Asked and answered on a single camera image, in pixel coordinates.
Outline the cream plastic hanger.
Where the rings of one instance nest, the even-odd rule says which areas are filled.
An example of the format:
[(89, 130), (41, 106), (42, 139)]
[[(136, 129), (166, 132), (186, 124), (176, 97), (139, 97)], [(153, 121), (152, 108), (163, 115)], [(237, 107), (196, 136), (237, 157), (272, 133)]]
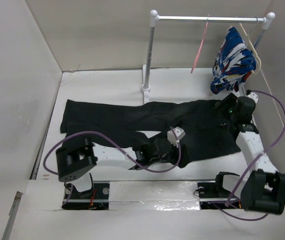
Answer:
[(240, 27), (240, 30), (239, 30), (240, 35), (242, 36), (242, 39), (244, 40), (246, 47), (250, 51), (252, 51), (251, 54), (253, 55), (253, 57), (255, 59), (256, 68), (255, 68), (255, 70), (251, 71), (251, 74), (256, 76), (261, 70), (262, 61), (261, 61), (260, 57), (258, 56), (258, 53), (257, 53), (257, 51), (256, 51), (256, 49), (255, 49), (255, 47), (254, 47), (254, 45), (250, 39), (250, 35), (246, 32), (245, 28), (243, 27), (243, 25), (241, 23), (239, 23), (239, 27)]

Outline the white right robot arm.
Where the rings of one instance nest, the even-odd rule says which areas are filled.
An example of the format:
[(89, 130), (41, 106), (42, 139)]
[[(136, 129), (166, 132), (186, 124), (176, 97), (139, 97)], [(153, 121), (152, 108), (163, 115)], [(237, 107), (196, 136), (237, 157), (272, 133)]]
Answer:
[(213, 185), (213, 190), (219, 197), (229, 194), (224, 202), (227, 207), (232, 204), (232, 199), (236, 198), (245, 211), (281, 215), (285, 209), (285, 173), (279, 172), (267, 153), (285, 134), (285, 107), (272, 94), (259, 90), (249, 91), (247, 96), (239, 97), (238, 100), (257, 103), (257, 93), (273, 98), (281, 106), (284, 113), (283, 129), (267, 148), (263, 147), (258, 133), (249, 130), (240, 131), (236, 142), (242, 144), (241, 150), (247, 167), (240, 176), (233, 173), (219, 174), (220, 181)]

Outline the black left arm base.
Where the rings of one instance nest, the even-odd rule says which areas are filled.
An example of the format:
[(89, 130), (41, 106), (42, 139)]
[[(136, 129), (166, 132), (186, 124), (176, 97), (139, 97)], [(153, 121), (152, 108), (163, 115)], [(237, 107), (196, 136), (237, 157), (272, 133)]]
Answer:
[(62, 202), (64, 210), (108, 210), (110, 182), (94, 181), (93, 188), (86, 192), (78, 192), (71, 183), (65, 183)]

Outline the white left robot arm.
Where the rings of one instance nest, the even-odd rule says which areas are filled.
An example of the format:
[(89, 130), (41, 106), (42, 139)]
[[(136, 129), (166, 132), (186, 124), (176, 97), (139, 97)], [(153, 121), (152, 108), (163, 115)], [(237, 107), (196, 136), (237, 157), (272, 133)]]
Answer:
[(178, 140), (171, 142), (166, 138), (158, 138), (153, 143), (134, 148), (135, 157), (132, 157), (110, 138), (105, 136), (103, 138), (123, 154), (123, 158), (97, 156), (94, 150), (97, 146), (87, 132), (68, 136), (53, 148), (58, 181), (74, 185), (76, 192), (85, 199), (94, 193), (90, 171), (96, 166), (166, 173), (176, 168), (181, 162), (182, 150)]

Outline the black trousers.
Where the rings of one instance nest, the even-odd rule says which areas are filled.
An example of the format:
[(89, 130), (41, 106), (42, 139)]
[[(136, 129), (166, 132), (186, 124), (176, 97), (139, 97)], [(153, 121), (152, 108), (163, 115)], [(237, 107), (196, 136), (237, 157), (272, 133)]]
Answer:
[(239, 153), (230, 133), (230, 121), (215, 110), (216, 100), (183, 103), (149, 102), (140, 106), (110, 105), (67, 100), (60, 133), (70, 136), (83, 131), (100, 132), (121, 148), (140, 147), (167, 137), (179, 127), (185, 136), (180, 142), (179, 168), (191, 162)]

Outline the pink plastic hanger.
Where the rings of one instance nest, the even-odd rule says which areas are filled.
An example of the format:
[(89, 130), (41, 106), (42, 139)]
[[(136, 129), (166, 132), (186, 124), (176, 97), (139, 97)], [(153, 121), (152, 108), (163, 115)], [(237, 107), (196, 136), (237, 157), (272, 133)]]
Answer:
[(206, 33), (207, 33), (208, 24), (209, 24), (209, 22), (208, 22), (208, 20), (206, 20), (206, 23), (205, 23), (205, 26), (204, 26), (204, 30), (203, 30), (203, 34), (202, 34), (202, 39), (200, 41), (200, 45), (199, 45), (197, 54), (195, 56), (192, 68), (190, 70), (191, 74), (194, 72), (194, 70), (195, 70), (195, 68), (197, 66), (197, 63), (199, 61), (199, 58), (200, 58), (200, 55), (201, 55), (201, 51), (202, 51), (202, 48), (203, 48), (203, 44), (204, 44), (204, 41), (205, 41)]

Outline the blue patterned garment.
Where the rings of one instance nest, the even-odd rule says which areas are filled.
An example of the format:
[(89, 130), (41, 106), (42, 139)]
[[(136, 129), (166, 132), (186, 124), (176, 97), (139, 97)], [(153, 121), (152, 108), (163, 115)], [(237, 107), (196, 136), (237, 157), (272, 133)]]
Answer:
[(256, 67), (256, 59), (240, 33), (234, 26), (230, 27), (212, 67), (211, 92), (215, 95), (223, 90), (238, 92)]

